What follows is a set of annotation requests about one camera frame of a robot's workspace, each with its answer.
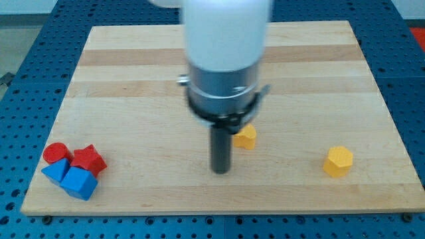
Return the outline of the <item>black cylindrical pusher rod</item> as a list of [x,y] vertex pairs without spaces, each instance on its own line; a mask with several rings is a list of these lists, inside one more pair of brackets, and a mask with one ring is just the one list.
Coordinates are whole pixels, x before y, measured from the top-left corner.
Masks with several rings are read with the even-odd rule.
[[211,128],[210,149],[211,169],[216,174],[225,174],[230,170],[232,136],[225,129]]

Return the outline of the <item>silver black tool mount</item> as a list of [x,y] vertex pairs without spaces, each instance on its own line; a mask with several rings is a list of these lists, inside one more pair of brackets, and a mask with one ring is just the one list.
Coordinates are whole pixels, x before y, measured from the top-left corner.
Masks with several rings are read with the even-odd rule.
[[178,78],[185,87],[187,105],[203,124],[238,133],[258,114],[270,85],[257,89],[260,82],[260,63],[240,70],[215,72],[189,65],[187,74]]

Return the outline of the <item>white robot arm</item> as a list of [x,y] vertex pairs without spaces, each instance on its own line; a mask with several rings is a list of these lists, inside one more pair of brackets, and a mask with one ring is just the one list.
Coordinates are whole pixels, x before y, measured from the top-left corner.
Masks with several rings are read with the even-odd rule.
[[180,9],[188,73],[179,78],[192,114],[210,129],[210,165],[231,167],[232,137],[258,113],[270,87],[257,89],[272,1],[150,0]]

